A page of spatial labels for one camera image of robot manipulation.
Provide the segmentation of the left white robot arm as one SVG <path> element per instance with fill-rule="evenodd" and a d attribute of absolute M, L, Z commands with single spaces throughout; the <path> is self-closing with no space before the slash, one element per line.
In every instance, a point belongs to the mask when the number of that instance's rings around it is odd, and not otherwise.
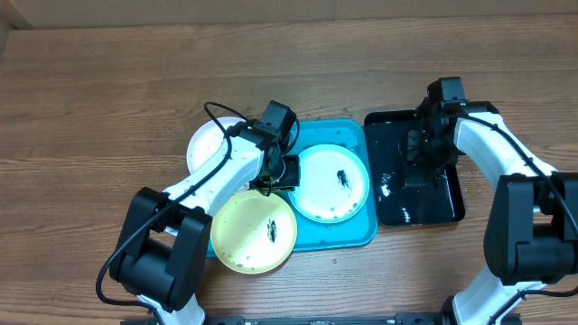
<path fill-rule="evenodd" d="M 203 324 L 200 285 L 212 221 L 244 185 L 273 194 L 297 184 L 296 158 L 286 151 L 293 122 L 240 121 L 221 127 L 215 153 L 184 180 L 163 190 L 144 187 L 132 198 L 106 275 L 133 294 L 133 306 L 159 324 Z"/>

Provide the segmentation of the pink speckled plate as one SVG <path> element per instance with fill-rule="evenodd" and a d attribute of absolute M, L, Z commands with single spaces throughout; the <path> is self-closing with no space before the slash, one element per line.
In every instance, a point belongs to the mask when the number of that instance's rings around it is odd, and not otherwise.
<path fill-rule="evenodd" d="M 193 174 L 211 158 L 224 142 L 224 135 L 217 124 L 210 120 L 201 126 L 189 141 L 186 152 L 188 171 Z"/>

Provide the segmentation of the light blue plate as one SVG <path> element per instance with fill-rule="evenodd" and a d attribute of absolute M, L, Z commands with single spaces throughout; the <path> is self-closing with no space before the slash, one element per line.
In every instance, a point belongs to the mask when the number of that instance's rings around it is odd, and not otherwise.
<path fill-rule="evenodd" d="M 288 194 L 296 210 L 319 223 L 353 218 L 369 195 L 368 170 L 350 149 L 318 144 L 298 154 L 299 185 Z"/>

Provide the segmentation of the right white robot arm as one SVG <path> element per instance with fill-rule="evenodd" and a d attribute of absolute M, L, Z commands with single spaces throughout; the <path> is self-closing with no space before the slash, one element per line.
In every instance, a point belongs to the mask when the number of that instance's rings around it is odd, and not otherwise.
<path fill-rule="evenodd" d="M 509 132 L 486 101 L 424 100 L 399 142 L 405 186 L 421 187 L 438 170 L 469 156 L 495 194 L 485 230 L 486 264 L 448 302 L 452 324 L 500 324 L 530 295 L 577 294 L 546 286 L 577 272 L 577 175 L 541 162 Z"/>

